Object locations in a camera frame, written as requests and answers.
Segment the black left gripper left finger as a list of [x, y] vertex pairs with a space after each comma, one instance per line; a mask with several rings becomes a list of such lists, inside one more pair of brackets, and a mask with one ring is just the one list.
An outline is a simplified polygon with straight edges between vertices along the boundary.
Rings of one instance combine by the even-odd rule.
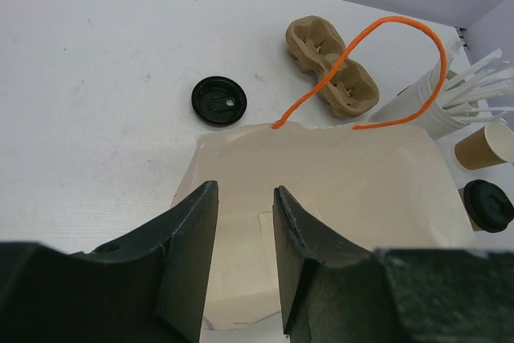
[[198, 339], [218, 219], [218, 184], [75, 257], [86, 264], [86, 309], [99, 339]]

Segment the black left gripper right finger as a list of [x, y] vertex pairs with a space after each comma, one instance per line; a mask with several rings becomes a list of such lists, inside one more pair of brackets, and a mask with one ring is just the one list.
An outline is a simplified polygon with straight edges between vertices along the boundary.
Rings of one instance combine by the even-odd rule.
[[377, 338], [377, 263], [309, 214], [285, 187], [273, 223], [284, 333], [291, 339]]

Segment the beige paper takeout bag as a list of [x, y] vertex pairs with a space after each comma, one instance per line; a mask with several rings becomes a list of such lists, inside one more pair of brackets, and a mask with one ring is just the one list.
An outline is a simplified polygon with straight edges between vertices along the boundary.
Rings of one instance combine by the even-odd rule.
[[424, 129], [409, 125], [435, 102], [450, 63], [449, 52], [440, 51], [432, 94], [399, 120], [315, 129], [284, 114], [274, 124], [199, 138], [175, 197], [206, 180], [218, 183], [208, 329], [241, 329], [280, 312], [272, 217], [278, 186], [367, 250], [477, 244], [442, 154]]

